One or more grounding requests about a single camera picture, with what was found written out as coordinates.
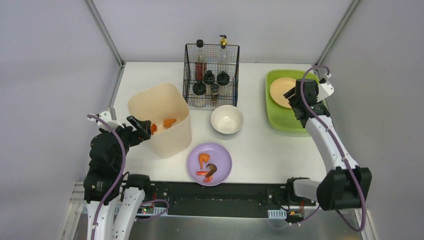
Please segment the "orange plastic plate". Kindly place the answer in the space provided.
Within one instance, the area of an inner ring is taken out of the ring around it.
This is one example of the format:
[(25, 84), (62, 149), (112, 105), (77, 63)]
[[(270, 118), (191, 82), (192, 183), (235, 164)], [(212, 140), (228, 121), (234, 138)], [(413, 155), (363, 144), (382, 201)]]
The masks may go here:
[(284, 94), (296, 86), (296, 80), (290, 77), (280, 77), (274, 80), (270, 87), (269, 93), (276, 104), (283, 108), (291, 109), (289, 101), (284, 97)]

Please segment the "beige plastic bin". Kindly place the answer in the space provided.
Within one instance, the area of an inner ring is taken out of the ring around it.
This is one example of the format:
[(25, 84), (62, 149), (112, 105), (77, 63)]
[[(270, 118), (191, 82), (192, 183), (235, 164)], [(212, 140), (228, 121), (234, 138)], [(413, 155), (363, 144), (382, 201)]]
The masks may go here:
[[(157, 125), (149, 146), (162, 158), (171, 157), (185, 150), (192, 142), (190, 110), (177, 87), (161, 83), (132, 96), (127, 108), (138, 120), (150, 120)], [(163, 127), (164, 119), (176, 118), (170, 128)]]

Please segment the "white ceramic bowl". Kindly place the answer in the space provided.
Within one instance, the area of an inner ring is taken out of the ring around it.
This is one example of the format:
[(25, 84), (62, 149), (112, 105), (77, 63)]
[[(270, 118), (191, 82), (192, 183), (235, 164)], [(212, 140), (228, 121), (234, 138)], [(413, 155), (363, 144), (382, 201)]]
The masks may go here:
[(233, 105), (217, 107), (210, 116), (212, 127), (224, 135), (232, 135), (239, 132), (245, 123), (242, 111)]

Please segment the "white shaker black spout lid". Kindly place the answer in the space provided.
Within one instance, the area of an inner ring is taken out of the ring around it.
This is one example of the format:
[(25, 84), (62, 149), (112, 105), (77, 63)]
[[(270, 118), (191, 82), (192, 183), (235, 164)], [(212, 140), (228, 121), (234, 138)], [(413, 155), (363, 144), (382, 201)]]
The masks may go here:
[(193, 84), (193, 103), (196, 107), (204, 107), (206, 105), (206, 85), (202, 81)]

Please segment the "small pepper jar black lid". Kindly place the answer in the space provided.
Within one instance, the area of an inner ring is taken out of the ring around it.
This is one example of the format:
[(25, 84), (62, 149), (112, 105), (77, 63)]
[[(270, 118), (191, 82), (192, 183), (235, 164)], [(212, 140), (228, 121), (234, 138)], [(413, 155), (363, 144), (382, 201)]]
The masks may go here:
[(211, 99), (212, 101), (217, 101), (220, 93), (220, 85), (217, 83), (210, 85)]

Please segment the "clear bottle gold pump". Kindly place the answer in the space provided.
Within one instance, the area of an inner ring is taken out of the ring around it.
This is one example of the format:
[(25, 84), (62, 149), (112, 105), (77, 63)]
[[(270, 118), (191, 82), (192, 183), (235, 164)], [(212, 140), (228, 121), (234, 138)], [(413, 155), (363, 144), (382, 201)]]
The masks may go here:
[(227, 49), (227, 45), (228, 45), (228, 40), (227, 40), (227, 36), (225, 34), (220, 35), (221, 40), (219, 42), (219, 52), (218, 52), (218, 58), (217, 58), (217, 63), (218, 64), (227, 64), (228, 63), (228, 49)]

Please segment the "purple plastic plate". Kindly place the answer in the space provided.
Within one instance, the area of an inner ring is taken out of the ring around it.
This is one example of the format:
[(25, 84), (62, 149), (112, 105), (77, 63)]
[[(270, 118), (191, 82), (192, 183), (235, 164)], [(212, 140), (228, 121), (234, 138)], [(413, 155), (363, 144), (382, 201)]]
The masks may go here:
[[(198, 156), (201, 153), (210, 155), (209, 162), (203, 169), (200, 169)], [(208, 164), (214, 164), (217, 167), (217, 171), (213, 176), (206, 178), (205, 176), (198, 176), (198, 171), (209, 171), (207, 168)], [(213, 142), (202, 143), (196, 146), (188, 155), (187, 158), (187, 171), (193, 181), (196, 183), (212, 187), (223, 183), (231, 173), (233, 167), (233, 161), (230, 153), (222, 145)]]

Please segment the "salt shaker black pump lid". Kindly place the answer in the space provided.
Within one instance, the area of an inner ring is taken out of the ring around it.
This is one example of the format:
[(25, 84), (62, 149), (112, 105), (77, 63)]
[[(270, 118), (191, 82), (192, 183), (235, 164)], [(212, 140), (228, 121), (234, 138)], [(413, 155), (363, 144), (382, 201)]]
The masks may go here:
[(203, 83), (206, 86), (206, 95), (211, 94), (211, 86), (215, 83), (215, 75), (211, 70), (207, 70), (203, 75)]

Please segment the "soy sauce bottle red label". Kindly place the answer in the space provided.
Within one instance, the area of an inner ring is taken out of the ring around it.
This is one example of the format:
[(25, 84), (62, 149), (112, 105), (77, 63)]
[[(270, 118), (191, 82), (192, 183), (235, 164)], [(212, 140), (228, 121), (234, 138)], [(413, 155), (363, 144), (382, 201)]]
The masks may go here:
[(207, 71), (208, 57), (204, 50), (204, 41), (198, 39), (196, 41), (196, 56), (195, 56), (195, 80), (197, 82), (203, 81), (204, 75)]

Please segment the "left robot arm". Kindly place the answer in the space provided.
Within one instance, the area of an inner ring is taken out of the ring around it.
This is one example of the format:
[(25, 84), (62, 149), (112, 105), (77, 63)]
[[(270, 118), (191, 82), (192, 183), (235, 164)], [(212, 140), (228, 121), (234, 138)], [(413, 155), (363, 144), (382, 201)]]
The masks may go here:
[(89, 240), (129, 239), (142, 201), (151, 193), (149, 176), (124, 174), (131, 147), (152, 136), (151, 121), (130, 115), (129, 126), (88, 115), (100, 124), (100, 133), (90, 142), (90, 162), (83, 181)]

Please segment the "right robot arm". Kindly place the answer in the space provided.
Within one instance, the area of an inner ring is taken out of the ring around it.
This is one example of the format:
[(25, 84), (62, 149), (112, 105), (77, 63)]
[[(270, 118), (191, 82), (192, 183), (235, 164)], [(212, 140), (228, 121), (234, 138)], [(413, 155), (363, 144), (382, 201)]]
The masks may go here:
[(312, 137), (324, 162), (326, 175), (315, 181), (307, 177), (287, 180), (292, 198), (307, 198), (317, 202), (324, 211), (359, 209), (365, 201), (372, 181), (372, 173), (348, 153), (335, 131), (331, 114), (319, 98), (333, 87), (313, 79), (297, 79), (295, 87), (284, 94), (294, 115)]

